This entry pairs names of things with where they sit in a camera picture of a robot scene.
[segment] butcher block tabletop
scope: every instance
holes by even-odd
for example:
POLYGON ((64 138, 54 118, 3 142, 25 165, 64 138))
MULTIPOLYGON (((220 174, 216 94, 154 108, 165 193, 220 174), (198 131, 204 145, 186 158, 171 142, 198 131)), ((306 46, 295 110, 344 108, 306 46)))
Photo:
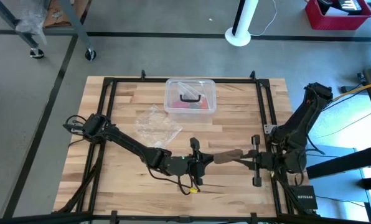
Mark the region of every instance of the butcher block tabletop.
MULTIPOLYGON (((87 118, 96 113, 103 80, 104 77, 88 77, 78 112, 80 116, 87 118)), ((270 85, 277 121, 283 124, 292 114, 285 80, 270 79, 270 85)), ((135 120, 153 105, 164 110, 165 87, 165 83, 118 83, 112 123, 145 144, 145 140, 134 130, 135 120)), ((103 111, 106 111, 110 91, 106 92, 103 111)), ((264 88, 262 91, 270 124, 264 88)), ((200 151, 208 154, 232 149, 242 149, 247 153, 252 148, 250 139, 253 135, 259 134, 263 138, 256 85, 217 83, 216 94, 217 110, 209 121, 179 123, 182 131, 166 146, 173 156, 192 153, 189 142, 192 137, 199 140, 200 151)), ((79 139, 80 136, 73 136, 72 142, 79 139)), ((260 151, 265 151, 264 141, 261 143, 260 151)), ((88 147, 89 142, 86 141, 69 147, 54 210, 63 207, 80 186, 88 147)), ((166 177, 152 172, 157 177, 166 177)), ((249 217, 251 213, 257 213, 258 217, 276 216, 268 171, 261 170, 262 187, 254 187, 254 172, 236 162, 211 163, 205 173, 201 192, 186 196, 176 184, 153 179, 138 156, 113 142, 107 142, 94 214, 110 215, 112 210, 117 210, 120 215, 249 217)), ((177 181, 176 177, 168 178, 177 181)), ((190 184, 188 176, 182 176, 182 183, 190 184)), ((88 207, 91 186, 86 192, 84 210, 88 207)), ((285 212, 281 187, 279 194, 282 211, 285 212)))

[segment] caster wheel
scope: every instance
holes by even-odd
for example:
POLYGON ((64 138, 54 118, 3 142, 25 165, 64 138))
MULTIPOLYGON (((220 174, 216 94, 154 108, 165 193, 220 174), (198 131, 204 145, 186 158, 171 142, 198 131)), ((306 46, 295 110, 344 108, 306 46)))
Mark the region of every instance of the caster wheel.
POLYGON ((94 60, 94 58, 96 58, 96 56, 97 56, 97 53, 96 53, 95 50, 93 51, 93 56, 90 54, 89 50, 86 50, 85 57, 88 61, 92 62, 94 60))
POLYGON ((33 50, 31 50, 31 52, 29 53, 29 56, 31 56, 34 59, 41 59, 41 58, 44 57, 44 53, 43 53, 43 50, 39 49, 39 51, 36 55, 35 52, 33 50))

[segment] red bin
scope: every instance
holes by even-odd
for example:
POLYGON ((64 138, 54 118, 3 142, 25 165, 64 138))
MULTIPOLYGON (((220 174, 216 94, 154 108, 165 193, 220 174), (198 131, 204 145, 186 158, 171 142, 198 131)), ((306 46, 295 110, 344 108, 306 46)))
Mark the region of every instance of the red bin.
POLYGON ((362 13, 359 16, 324 16, 317 0, 310 0, 305 8, 311 28, 316 30, 356 30, 371 17, 371 9, 365 0, 357 0, 362 13))

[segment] concrete floor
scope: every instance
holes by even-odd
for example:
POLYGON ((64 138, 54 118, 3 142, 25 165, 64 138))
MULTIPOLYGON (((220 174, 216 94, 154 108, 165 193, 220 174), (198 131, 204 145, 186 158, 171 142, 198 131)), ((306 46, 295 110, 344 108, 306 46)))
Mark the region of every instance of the concrete floor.
MULTIPOLYGON (((3 2, 16 8, 13 0, 3 2)), ((355 32, 317 31, 306 20, 304 1, 276 2, 278 15, 268 35, 371 37, 371 18, 355 32)), ((224 0, 93 1, 85 27, 87 31, 222 34, 232 25, 237 4, 224 0)), ((252 33, 259 33, 272 17, 271 1, 260 1, 258 7, 252 33)), ((7 29, 1 19, 0 29, 7 29)), ((40 46, 46 57, 34 60, 19 37, 0 35, 0 216, 70 39, 47 37, 48 45, 40 46)), ((361 42, 253 40, 236 48, 224 39, 92 37, 92 43, 98 54, 94 62, 85 60, 84 44, 76 44, 15 216, 51 212, 70 142, 62 123, 77 113, 89 75, 140 76, 145 69, 147 76, 247 77, 255 70, 258 78, 285 78, 295 110, 309 82, 332 86, 338 95, 340 86, 358 84, 355 74, 371 67, 371 44, 361 42)), ((310 136, 316 144, 364 149, 371 146, 367 145, 371 144, 371 116, 338 134, 317 137, 370 112, 368 97, 356 96, 323 113, 310 136), (370 132, 358 141, 364 125, 370 125, 370 132)), ((318 203, 325 217, 367 220, 364 208, 326 199, 318 203)))

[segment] plastic container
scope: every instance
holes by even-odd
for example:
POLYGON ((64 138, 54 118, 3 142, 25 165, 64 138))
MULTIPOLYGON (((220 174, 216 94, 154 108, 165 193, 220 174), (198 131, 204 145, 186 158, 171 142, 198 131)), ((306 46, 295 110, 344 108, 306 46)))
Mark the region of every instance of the plastic container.
POLYGON ((164 107, 170 114, 213 114, 216 84, 209 79, 170 78, 166 82, 164 107))
POLYGON ((317 0, 310 0, 305 8, 311 28, 315 30, 356 30, 369 17, 371 9, 365 0, 357 0, 361 6, 360 16, 325 16, 322 15, 317 0))

